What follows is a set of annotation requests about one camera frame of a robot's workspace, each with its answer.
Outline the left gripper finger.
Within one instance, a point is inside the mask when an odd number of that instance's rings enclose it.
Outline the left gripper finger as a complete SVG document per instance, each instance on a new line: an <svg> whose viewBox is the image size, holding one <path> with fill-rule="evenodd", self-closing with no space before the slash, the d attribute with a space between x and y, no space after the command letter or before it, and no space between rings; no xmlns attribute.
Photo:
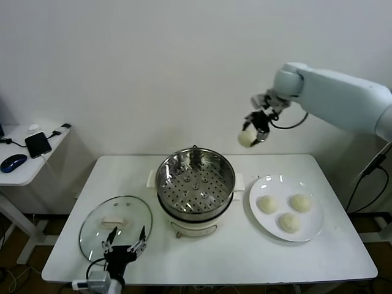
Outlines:
<svg viewBox="0 0 392 294"><path fill-rule="evenodd" d="M115 227L107 236L107 239L105 241L102 241L102 249L104 250L105 253L111 252L112 249L112 244L114 241L114 238L117 235L118 228Z"/></svg>
<svg viewBox="0 0 392 294"><path fill-rule="evenodd" d="M140 254L145 250L145 248L146 248L146 232L145 232L145 226L143 226L138 241L130 248L128 248L128 252L135 254L136 256L140 256Z"/></svg>

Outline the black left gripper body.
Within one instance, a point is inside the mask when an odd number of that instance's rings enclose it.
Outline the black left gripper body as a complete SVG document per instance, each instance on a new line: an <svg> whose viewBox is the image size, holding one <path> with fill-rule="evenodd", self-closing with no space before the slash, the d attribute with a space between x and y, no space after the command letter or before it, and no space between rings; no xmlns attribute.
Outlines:
<svg viewBox="0 0 392 294"><path fill-rule="evenodd" d="M113 246L104 257L110 277L123 277L127 265L136 261L137 253L127 246Z"/></svg>

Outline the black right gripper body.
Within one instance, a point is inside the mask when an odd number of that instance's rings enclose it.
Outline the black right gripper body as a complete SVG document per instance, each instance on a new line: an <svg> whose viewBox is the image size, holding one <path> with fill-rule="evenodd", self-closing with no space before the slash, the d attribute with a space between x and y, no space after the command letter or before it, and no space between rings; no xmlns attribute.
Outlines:
<svg viewBox="0 0 392 294"><path fill-rule="evenodd" d="M251 123L258 132L270 132L270 119L263 111L252 112Z"/></svg>

